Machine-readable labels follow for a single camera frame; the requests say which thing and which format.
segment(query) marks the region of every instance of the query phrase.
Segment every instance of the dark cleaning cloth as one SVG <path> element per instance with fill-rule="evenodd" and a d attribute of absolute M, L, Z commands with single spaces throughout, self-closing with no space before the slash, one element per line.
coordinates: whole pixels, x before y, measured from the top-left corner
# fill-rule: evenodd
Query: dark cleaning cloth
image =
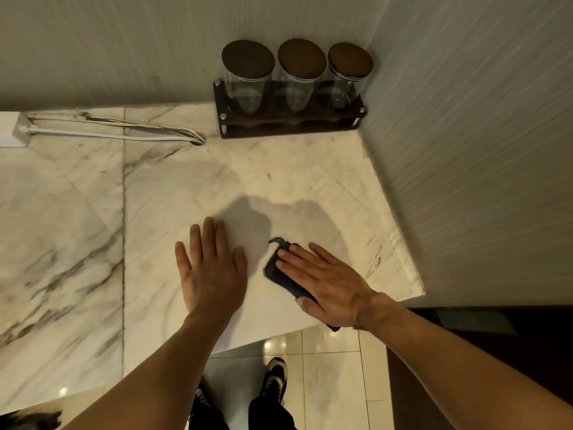
<path fill-rule="evenodd" d="M 288 252 L 288 248 L 291 245 L 288 241 L 285 241 L 284 238 L 276 237 L 269 241 L 269 243 L 278 243 L 277 250 L 273 253 L 273 256 L 270 257 L 269 262 L 265 266 L 263 270 L 265 276 L 270 279 L 275 284 L 280 285 L 284 289 L 286 289 L 289 293 L 291 293 L 295 298 L 297 297 L 308 297 L 316 302 L 315 297 L 310 294 L 306 289 L 298 285 L 295 281 L 293 281 L 290 277 L 284 274 L 281 270 L 279 270 L 276 266 L 277 260 L 280 258 L 278 257 L 278 250 L 282 249 Z M 336 332 L 340 329 L 340 327 L 335 327 L 332 325 L 327 325 L 333 332 Z"/>

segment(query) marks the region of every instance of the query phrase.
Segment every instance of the jar lid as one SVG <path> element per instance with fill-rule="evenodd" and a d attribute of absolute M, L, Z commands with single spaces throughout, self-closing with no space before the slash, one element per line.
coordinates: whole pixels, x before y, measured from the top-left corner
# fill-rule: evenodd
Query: jar lid
<path fill-rule="evenodd" d="M 358 45 L 349 42 L 331 46 L 328 61 L 337 72 L 354 80 L 365 78 L 374 68 L 372 57 Z"/>
<path fill-rule="evenodd" d="M 241 39 L 225 45 L 221 53 L 225 68 L 240 79 L 264 79 L 275 68 L 275 57 L 262 43 Z"/>
<path fill-rule="evenodd" d="M 316 43 L 295 38 L 280 46 L 278 63 L 295 79 L 314 80 L 326 69 L 326 56 Z"/>

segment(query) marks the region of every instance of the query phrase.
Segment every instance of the black pants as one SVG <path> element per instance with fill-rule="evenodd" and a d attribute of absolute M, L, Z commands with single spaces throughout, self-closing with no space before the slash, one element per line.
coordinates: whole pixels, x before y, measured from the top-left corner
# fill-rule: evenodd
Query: black pants
<path fill-rule="evenodd" d="M 249 405 L 249 430 L 296 430 L 295 421 L 277 400 L 257 397 Z M 193 413 L 189 430 L 229 430 L 216 408 L 202 407 Z"/>

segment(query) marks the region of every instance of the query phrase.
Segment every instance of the marble countertop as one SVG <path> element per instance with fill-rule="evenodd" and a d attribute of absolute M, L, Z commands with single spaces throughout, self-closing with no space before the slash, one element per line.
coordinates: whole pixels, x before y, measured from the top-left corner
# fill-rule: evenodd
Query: marble countertop
<path fill-rule="evenodd" d="M 317 323 L 263 277 L 272 237 L 324 245 L 395 299 L 423 294 L 356 131 L 221 140 L 211 104 L 89 111 L 208 141 L 36 136 L 0 149 L 0 413 L 117 382 L 168 339 L 185 316 L 174 243 L 206 215 L 249 260 L 245 303 L 214 352 Z"/>

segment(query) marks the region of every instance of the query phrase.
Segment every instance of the shoe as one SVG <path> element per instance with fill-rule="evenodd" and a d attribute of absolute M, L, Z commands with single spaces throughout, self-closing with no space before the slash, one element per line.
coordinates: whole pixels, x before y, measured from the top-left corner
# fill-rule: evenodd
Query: shoe
<path fill-rule="evenodd" d="M 262 381 L 261 397 L 283 400 L 287 386 L 287 363 L 281 358 L 272 358 L 267 365 L 267 373 Z"/>
<path fill-rule="evenodd" d="M 207 391 L 207 386 L 203 379 L 199 382 L 199 386 L 197 387 L 197 391 L 195 391 L 195 399 L 193 400 L 193 406 L 191 406 L 191 412 L 189 412 L 189 417 L 187 418 L 188 421 L 193 417 L 193 413 L 197 412 L 199 408 L 212 408 L 213 401 L 211 400 L 211 396 Z"/>

